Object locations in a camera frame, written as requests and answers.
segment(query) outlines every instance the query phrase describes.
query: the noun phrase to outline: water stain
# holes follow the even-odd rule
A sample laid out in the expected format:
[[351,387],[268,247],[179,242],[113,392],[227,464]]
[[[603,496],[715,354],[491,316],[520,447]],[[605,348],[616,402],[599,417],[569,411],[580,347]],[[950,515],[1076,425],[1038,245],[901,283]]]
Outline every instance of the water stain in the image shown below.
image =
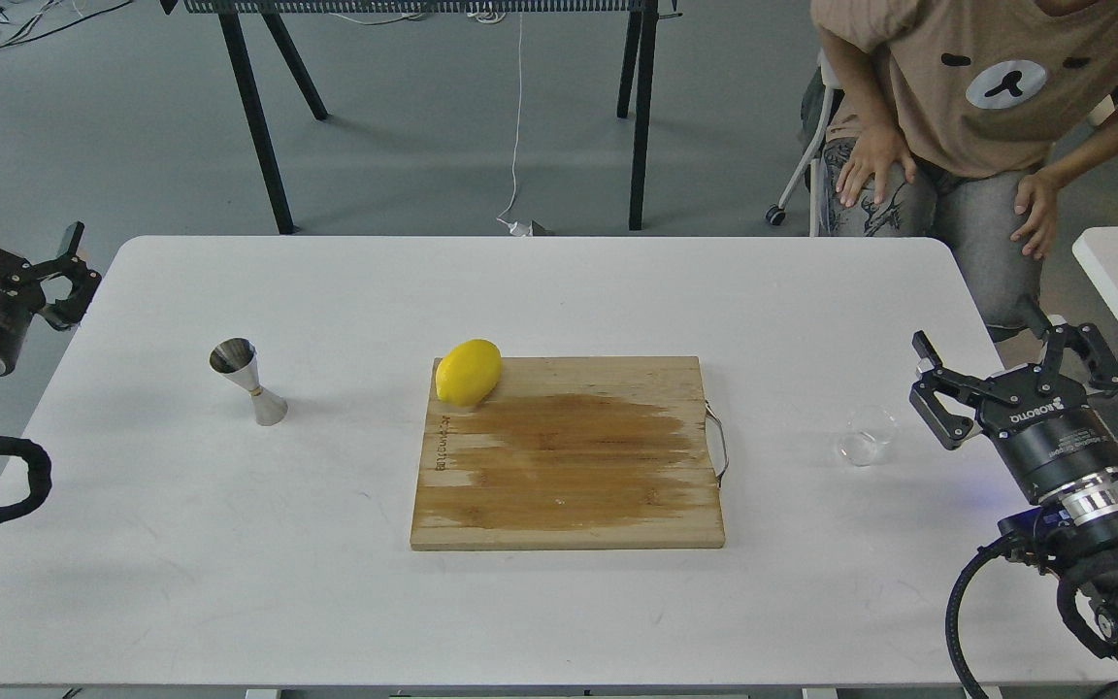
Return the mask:
[[425,521],[590,530],[680,518],[711,499],[717,508],[702,424],[662,407],[606,395],[529,395],[443,419],[439,473],[453,485],[418,490]]

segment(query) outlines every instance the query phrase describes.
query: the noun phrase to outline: gray floor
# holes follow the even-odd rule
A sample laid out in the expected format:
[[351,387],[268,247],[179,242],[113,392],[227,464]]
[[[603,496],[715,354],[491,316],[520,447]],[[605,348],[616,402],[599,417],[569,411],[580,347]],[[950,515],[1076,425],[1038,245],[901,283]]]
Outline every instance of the gray floor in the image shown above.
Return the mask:
[[[111,4],[87,0],[80,10]],[[13,17],[35,6],[26,0]],[[662,22],[643,235],[804,235],[804,190],[780,229],[766,226],[762,214],[798,158],[799,94],[817,51],[806,6],[689,1],[681,3],[683,18]],[[74,18],[65,4],[44,27]],[[307,113],[262,22],[244,23],[304,234],[505,235],[494,217],[511,196],[519,18],[498,26],[432,17],[364,27],[288,17],[332,112],[328,123]],[[614,115],[624,27],[624,18],[609,15],[523,17],[519,199],[509,220],[532,218],[560,235],[627,234],[633,122]],[[1086,227],[1118,225],[1118,159],[1070,187],[1061,205],[1043,304],[1072,322],[1099,323],[1118,355],[1118,324],[1070,253]],[[48,258],[77,218],[87,225],[89,263],[102,271],[138,235],[275,234],[216,19],[182,9],[164,17],[158,4],[141,1],[0,53],[0,246],[35,262]],[[717,280],[711,270],[710,282]],[[68,337],[35,323],[17,371],[0,378],[0,434],[22,432]],[[1038,352],[1029,337],[999,349],[1007,366]],[[908,338],[901,352],[912,352]],[[1118,398],[1100,408],[1118,437]],[[986,530],[989,539],[994,522]],[[1005,696],[1091,691],[1008,688]],[[61,695],[0,690],[9,699]],[[89,689],[82,696],[214,699],[239,691]]]

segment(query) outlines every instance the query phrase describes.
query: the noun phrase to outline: glass cup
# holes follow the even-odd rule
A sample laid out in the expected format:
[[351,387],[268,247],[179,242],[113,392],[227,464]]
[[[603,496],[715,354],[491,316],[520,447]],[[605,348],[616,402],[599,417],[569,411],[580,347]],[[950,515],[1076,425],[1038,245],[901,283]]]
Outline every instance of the glass cup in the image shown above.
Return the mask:
[[897,432],[900,425],[882,406],[858,407],[835,437],[835,454],[853,466],[881,464]]

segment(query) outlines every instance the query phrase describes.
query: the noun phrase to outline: yellow lemon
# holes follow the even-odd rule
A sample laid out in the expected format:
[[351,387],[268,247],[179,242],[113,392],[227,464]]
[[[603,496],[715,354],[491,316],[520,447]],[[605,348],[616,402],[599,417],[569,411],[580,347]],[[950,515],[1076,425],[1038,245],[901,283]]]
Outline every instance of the yellow lemon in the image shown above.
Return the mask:
[[489,340],[456,344],[438,362],[434,386],[438,400],[462,408],[475,406],[489,395],[503,372],[503,358]]

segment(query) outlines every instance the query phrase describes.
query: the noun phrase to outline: stainless steel jigger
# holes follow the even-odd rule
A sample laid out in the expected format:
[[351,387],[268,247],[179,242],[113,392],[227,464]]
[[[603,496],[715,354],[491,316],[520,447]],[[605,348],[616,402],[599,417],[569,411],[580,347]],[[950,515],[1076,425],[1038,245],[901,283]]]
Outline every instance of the stainless steel jigger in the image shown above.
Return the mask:
[[257,379],[257,350],[243,337],[220,342],[209,353],[209,367],[244,388],[253,397],[257,424],[268,426],[287,415],[287,402],[266,388]]

